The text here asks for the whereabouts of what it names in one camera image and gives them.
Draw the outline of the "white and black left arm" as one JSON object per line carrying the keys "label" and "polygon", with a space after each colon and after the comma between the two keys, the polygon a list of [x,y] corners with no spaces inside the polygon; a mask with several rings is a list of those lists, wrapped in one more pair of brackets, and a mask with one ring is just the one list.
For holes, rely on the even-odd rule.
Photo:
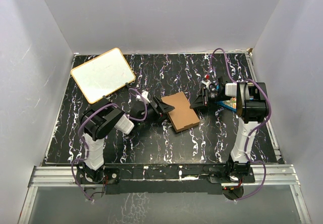
{"label": "white and black left arm", "polygon": [[162,102],[156,96],[152,101],[144,96],[137,96],[129,113],[107,98],[93,104],[83,113],[78,130],[79,138],[85,145],[80,177],[92,183],[103,180],[104,139],[113,129],[128,135],[135,128],[135,122],[162,122],[167,118],[167,113],[174,109],[174,106]]}

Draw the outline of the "brown cardboard paper box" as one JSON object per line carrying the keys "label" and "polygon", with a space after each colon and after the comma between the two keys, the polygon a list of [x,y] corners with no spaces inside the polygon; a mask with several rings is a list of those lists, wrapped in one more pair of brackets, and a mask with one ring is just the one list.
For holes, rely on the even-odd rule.
{"label": "brown cardboard paper box", "polygon": [[194,128],[199,125],[200,119],[193,109],[190,108],[184,92],[161,98],[163,103],[171,105],[174,109],[168,112],[168,116],[176,133]]}

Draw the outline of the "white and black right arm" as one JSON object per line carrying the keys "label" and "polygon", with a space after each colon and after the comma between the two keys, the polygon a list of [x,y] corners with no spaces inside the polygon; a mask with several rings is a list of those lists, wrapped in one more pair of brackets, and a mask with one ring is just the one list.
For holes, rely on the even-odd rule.
{"label": "white and black right arm", "polygon": [[218,78],[217,84],[209,80],[202,81],[197,98],[190,103],[191,109],[207,108],[211,103],[218,103],[232,98],[236,99],[238,132],[234,147],[225,165],[213,171],[217,178],[227,178],[231,182],[241,181],[250,172],[251,148],[256,130],[261,128],[270,116],[266,85],[263,82],[246,80],[229,83]]}

